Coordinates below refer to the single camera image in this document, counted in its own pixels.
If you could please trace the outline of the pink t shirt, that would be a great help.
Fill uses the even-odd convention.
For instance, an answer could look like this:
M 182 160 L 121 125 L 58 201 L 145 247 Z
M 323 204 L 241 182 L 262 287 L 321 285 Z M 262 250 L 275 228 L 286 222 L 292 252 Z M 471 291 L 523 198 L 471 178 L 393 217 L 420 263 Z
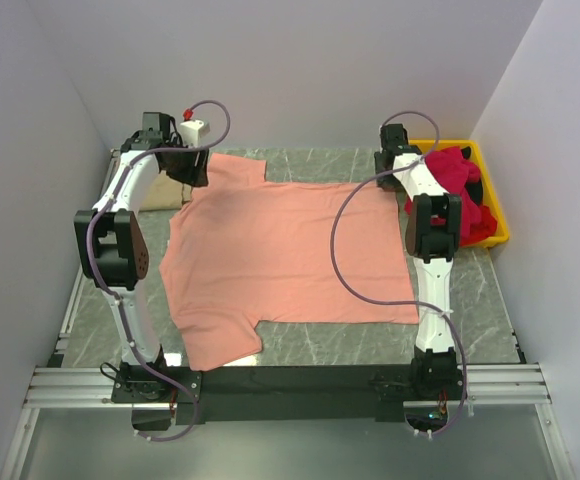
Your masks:
M 214 154 L 209 185 L 171 219 L 160 274 L 192 368 L 261 351 L 262 321 L 417 323 L 393 194 L 265 173 Z

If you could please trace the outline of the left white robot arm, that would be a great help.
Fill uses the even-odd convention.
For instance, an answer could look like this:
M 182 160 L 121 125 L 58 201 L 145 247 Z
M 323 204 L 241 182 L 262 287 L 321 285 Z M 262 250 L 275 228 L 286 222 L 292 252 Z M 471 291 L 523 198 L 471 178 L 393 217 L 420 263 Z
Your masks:
M 179 185 L 209 185 L 210 149 L 201 145 L 209 125 L 188 109 L 183 122 L 160 112 L 146 112 L 142 128 L 120 149 L 116 171 L 89 210 L 74 216 L 82 271 L 103 293 L 122 341 L 122 364 L 144 367 L 134 389 L 146 401 L 163 399 L 170 388 L 163 349 L 147 312 L 144 279 L 150 259 L 137 213 L 151 185 L 163 174 Z

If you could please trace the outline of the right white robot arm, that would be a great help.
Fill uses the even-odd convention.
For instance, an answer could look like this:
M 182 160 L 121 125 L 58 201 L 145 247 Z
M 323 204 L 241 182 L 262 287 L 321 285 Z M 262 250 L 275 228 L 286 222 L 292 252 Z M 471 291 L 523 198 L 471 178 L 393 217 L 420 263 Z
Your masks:
M 410 213 L 405 231 L 406 251 L 413 258 L 418 286 L 419 328 L 415 340 L 409 387 L 430 399 L 443 388 L 463 387 L 457 356 L 461 349 L 447 320 L 451 316 L 450 276 L 460 243 L 461 197 L 441 186 L 409 142 L 401 124 L 380 127 L 380 150 L 375 171 L 390 172 L 405 190 Z

